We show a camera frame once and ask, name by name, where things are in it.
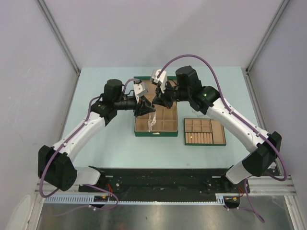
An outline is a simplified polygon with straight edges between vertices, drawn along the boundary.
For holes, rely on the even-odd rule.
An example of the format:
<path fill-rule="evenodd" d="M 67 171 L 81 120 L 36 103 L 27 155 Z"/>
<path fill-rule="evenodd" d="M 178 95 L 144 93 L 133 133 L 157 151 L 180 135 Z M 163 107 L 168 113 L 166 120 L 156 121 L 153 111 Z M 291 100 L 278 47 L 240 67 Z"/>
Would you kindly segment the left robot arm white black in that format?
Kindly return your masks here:
<path fill-rule="evenodd" d="M 133 94 L 125 94 L 126 85 L 117 79 L 108 80 L 104 92 L 90 100 L 88 112 L 81 123 L 51 147 L 42 146 L 38 152 L 39 190 L 47 182 L 57 190 L 67 191 L 74 185 L 89 186 L 102 191 L 106 180 L 102 171 L 94 167 L 75 167 L 73 161 L 87 142 L 105 128 L 118 111 L 131 110 L 135 117 L 155 112 L 155 108 L 145 97 L 146 84 L 140 79 L 131 79 L 134 83 Z"/>

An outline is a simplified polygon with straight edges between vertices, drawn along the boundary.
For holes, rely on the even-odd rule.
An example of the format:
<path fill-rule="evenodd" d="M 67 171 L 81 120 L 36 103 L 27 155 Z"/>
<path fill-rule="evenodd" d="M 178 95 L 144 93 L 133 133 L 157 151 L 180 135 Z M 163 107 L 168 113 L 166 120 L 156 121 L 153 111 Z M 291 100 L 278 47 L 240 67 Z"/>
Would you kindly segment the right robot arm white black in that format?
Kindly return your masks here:
<path fill-rule="evenodd" d="M 221 186 L 233 192 L 239 182 L 251 177 L 260 177 L 277 158 L 282 137 L 278 132 L 268 133 L 246 120 L 212 86 L 204 86 L 191 66 L 176 70 L 177 84 L 171 86 L 166 71 L 154 70 L 150 81 L 156 85 L 153 104 L 170 108 L 174 102 L 187 101 L 197 112 L 217 120 L 230 131 L 247 149 L 249 155 L 231 166 L 223 175 Z"/>

